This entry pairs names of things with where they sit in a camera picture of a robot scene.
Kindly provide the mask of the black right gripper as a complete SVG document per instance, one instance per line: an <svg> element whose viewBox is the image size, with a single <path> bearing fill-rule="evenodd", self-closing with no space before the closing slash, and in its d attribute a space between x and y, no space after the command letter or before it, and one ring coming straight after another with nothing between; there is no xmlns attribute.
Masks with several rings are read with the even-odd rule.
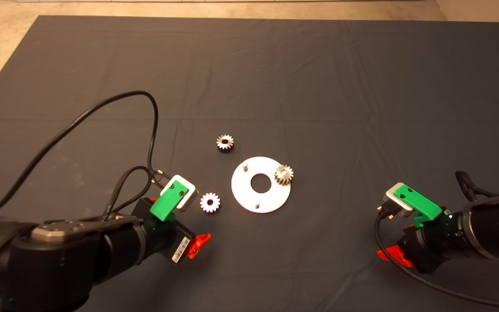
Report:
<svg viewBox="0 0 499 312"><path fill-rule="evenodd" d="M432 274L441 264L463 259L463 217L438 216L422 227L408 227L397 245L386 248L388 255L406 267L422 274ZM377 255L390 261L382 250Z"/></svg>

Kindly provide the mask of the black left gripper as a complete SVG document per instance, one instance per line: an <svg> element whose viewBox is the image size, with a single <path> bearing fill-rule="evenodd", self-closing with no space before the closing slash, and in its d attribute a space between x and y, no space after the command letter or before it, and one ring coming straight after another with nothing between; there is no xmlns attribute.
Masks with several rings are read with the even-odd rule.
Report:
<svg viewBox="0 0 499 312"><path fill-rule="evenodd" d="M174 264L178 264L186 256L194 259L212 235L196 235L177 220L161 221L150 212L153 204L154 201L150 198L141 198L131 214L141 220L140 229L144 235L141 261L157 253Z"/></svg>

